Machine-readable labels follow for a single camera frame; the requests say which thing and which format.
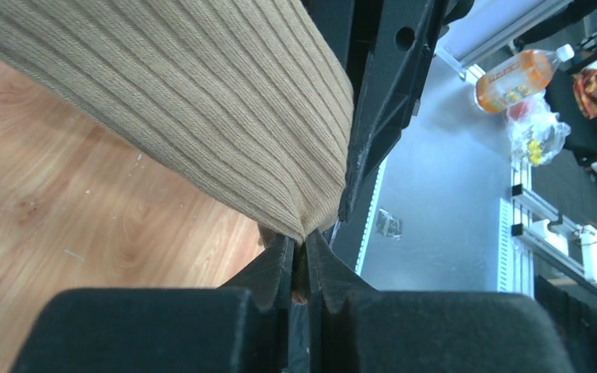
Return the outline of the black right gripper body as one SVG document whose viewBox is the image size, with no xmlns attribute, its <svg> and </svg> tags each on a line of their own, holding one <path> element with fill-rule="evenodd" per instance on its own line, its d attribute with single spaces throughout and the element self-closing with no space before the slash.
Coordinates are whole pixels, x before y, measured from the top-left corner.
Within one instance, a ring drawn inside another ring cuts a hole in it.
<svg viewBox="0 0 597 373">
<path fill-rule="evenodd" d="M 473 4 L 449 0 L 303 3 L 354 90 L 340 221 L 350 221 L 365 180 L 410 123 L 438 38 Z"/>
</svg>

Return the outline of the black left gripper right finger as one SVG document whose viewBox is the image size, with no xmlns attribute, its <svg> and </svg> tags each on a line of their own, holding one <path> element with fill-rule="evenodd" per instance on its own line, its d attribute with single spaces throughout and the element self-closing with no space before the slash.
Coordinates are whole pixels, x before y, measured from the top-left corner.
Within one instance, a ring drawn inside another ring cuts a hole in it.
<svg viewBox="0 0 597 373">
<path fill-rule="evenodd" d="M 379 291 L 320 232 L 304 244 L 312 372 L 571 372 L 546 311 L 516 293 Z"/>
</svg>

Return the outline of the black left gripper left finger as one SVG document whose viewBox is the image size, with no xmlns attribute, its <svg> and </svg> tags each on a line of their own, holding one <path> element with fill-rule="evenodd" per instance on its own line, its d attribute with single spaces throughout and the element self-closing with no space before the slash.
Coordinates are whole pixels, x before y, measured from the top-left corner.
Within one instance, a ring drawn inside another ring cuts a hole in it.
<svg viewBox="0 0 597 373">
<path fill-rule="evenodd" d="M 295 243 L 219 288 L 76 288 L 42 309 L 14 372 L 281 372 Z"/>
</svg>

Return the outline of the tan sock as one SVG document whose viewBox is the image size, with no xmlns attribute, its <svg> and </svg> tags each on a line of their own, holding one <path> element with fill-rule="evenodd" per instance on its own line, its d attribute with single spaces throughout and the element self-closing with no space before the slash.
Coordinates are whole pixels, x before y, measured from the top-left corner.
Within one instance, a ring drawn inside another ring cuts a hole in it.
<svg viewBox="0 0 597 373">
<path fill-rule="evenodd" d="M 0 1 L 0 59 L 265 228 L 337 220 L 353 89 L 299 1 Z"/>
</svg>

